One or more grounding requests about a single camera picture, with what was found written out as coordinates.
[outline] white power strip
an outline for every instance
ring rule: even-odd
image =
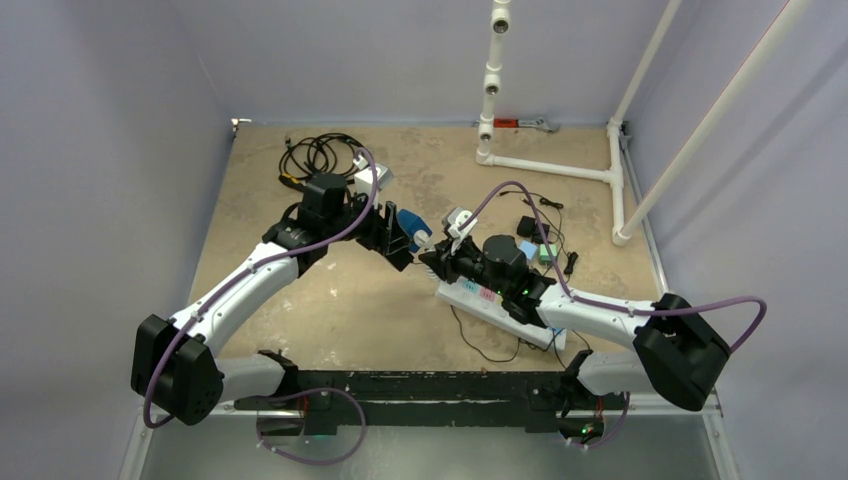
[[[502,328],[516,337],[523,338],[540,348],[547,348],[551,343],[551,338],[557,332],[553,328],[519,323],[501,307],[498,302],[498,294],[463,277],[460,277],[453,284],[440,282],[436,296],[454,307]],[[556,337],[556,349],[560,352],[565,349],[567,333],[564,331]]]

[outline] white wall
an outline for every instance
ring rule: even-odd
[[[228,120],[166,0],[0,7],[0,477],[115,478],[135,329],[184,305]]]
[[[490,0],[174,0],[225,106],[260,121],[471,122]],[[602,124],[667,0],[516,0],[497,114]]]
[[[646,189],[782,0],[701,2],[670,67],[630,115]],[[757,333],[719,381],[745,479],[848,478],[848,3],[817,0],[651,212],[673,288],[756,293]],[[753,308],[710,313],[734,340]]]

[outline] green block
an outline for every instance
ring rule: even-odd
[[[539,247],[539,263],[542,265],[550,265],[556,261],[557,251],[556,245],[551,245],[551,252],[548,254],[548,248],[544,245]]]

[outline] blue object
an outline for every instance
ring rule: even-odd
[[[539,247],[526,240],[521,241],[521,245],[518,246],[518,249],[524,252],[524,255],[527,256],[527,263],[532,262],[533,259],[536,258],[536,252],[539,251]]]
[[[400,225],[400,228],[403,229],[403,233],[409,235],[409,238],[412,238],[412,236],[415,235],[415,232],[421,230],[427,232],[427,235],[433,235],[433,231],[430,230],[430,227],[427,226],[427,223],[424,222],[421,217],[406,209],[401,209],[401,211],[398,212],[398,224]],[[420,247],[414,243],[409,245],[409,251],[412,253],[417,252],[419,248]]]

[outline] wrench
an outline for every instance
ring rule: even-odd
[[[474,122],[472,126],[476,127],[480,122]],[[495,128],[535,128],[545,133],[554,133],[559,130],[559,125],[548,125],[545,117],[539,117],[535,120],[521,120],[516,118],[496,118],[494,122]]]

